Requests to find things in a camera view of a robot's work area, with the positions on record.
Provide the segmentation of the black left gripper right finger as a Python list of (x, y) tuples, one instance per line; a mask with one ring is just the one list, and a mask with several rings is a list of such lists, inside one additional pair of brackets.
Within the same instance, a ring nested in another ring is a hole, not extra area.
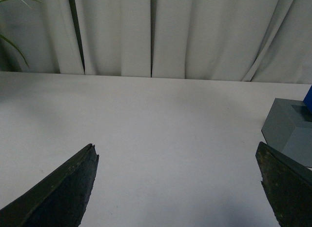
[(264, 142), (255, 154), (262, 186), (281, 227), (312, 225), (312, 171)]

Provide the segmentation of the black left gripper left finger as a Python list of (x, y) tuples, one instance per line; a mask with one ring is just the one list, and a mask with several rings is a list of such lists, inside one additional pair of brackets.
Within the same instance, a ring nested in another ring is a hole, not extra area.
[(0, 211), (2, 227), (78, 227), (93, 189), (99, 155), (88, 144)]

